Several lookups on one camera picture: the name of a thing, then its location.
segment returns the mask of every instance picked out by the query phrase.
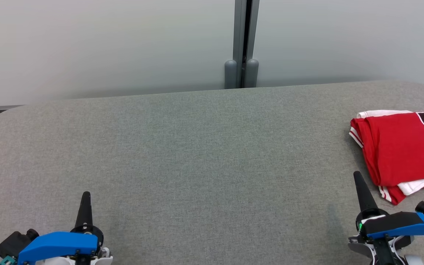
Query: teal connector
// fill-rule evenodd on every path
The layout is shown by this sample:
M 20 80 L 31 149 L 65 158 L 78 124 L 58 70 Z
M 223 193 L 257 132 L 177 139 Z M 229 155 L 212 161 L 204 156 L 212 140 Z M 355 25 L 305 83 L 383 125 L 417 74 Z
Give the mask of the teal connector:
M 15 259 L 9 257 L 8 255 L 1 260 L 0 265 L 14 265 Z

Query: white wall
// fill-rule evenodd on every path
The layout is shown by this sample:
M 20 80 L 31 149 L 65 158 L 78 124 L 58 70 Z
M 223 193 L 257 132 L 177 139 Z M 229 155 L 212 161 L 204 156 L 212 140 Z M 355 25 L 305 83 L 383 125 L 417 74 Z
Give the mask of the white wall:
M 424 83 L 424 1 L 261 0 L 257 86 Z
M 222 89 L 234 0 L 0 0 L 0 106 Z

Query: gray tablecloth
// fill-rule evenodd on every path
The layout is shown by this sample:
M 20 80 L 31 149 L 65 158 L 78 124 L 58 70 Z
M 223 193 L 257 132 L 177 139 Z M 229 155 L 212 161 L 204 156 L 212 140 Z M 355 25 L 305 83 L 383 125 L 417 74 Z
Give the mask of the gray tablecloth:
M 349 122 L 424 110 L 424 86 L 356 82 L 76 99 L 0 114 L 0 242 L 71 230 L 83 191 L 115 264 L 351 264 L 367 170 Z M 413 211 L 424 190 L 390 213 Z M 424 238 L 403 251 L 424 259 Z

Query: white fabric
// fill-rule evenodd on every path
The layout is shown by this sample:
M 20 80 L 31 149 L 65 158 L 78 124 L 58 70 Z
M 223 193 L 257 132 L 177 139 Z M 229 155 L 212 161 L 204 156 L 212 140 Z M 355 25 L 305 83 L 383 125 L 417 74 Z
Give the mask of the white fabric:
M 356 118 L 365 119 L 367 117 L 380 117 L 380 116 L 387 116 L 387 115 L 401 114 L 401 113 L 411 113 L 411 111 L 390 110 L 390 109 L 367 110 L 367 111 L 362 111 L 356 114 Z M 360 136 L 358 135 L 358 132 L 353 127 L 350 128 L 350 136 L 355 140 L 356 143 L 358 143 L 358 145 L 361 148 L 364 146 Z M 402 183 L 399 183 L 397 186 L 399 186 L 403 194 L 410 195 L 410 194 L 416 193 L 417 191 L 421 190 L 424 187 L 424 179 L 417 180 L 417 181 L 402 182 Z M 379 191 L 382 195 L 382 198 L 388 201 L 392 201 L 390 198 L 389 192 L 387 191 L 387 187 L 379 186 Z

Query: gray tabletop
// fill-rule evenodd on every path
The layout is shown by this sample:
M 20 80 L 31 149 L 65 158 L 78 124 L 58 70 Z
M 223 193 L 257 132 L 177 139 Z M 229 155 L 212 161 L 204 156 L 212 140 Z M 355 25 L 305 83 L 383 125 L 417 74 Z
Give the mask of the gray tabletop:
M 71 230 L 83 191 L 114 264 L 351 264 L 367 176 L 349 122 L 424 110 L 424 86 L 357 82 L 76 99 L 0 114 L 0 242 Z M 390 213 L 413 211 L 424 190 Z M 424 259 L 424 238 L 403 250 Z

